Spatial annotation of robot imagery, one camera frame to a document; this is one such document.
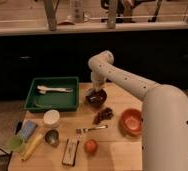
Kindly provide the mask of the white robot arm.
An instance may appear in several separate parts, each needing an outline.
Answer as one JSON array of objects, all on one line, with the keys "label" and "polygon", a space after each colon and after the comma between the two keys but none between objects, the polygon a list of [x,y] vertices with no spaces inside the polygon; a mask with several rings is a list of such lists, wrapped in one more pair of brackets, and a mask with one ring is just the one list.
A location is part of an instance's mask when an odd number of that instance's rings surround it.
[{"label": "white robot arm", "polygon": [[188,171],[187,95],[175,86],[119,69],[113,62],[108,50],[91,57],[91,81],[101,89],[110,80],[142,102],[143,171]]}]

